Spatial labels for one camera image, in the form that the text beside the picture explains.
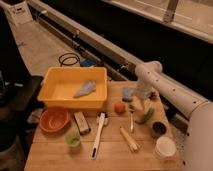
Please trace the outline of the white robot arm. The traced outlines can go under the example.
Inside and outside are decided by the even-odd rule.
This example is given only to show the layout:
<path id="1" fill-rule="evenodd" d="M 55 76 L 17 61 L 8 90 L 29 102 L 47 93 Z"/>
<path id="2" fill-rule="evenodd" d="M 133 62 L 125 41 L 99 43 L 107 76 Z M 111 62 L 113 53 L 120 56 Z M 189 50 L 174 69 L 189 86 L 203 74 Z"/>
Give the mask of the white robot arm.
<path id="1" fill-rule="evenodd" d="M 213 102 L 165 76 L 159 61 L 141 62 L 135 74 L 139 99 L 155 88 L 189 119 L 182 171 L 213 171 Z"/>

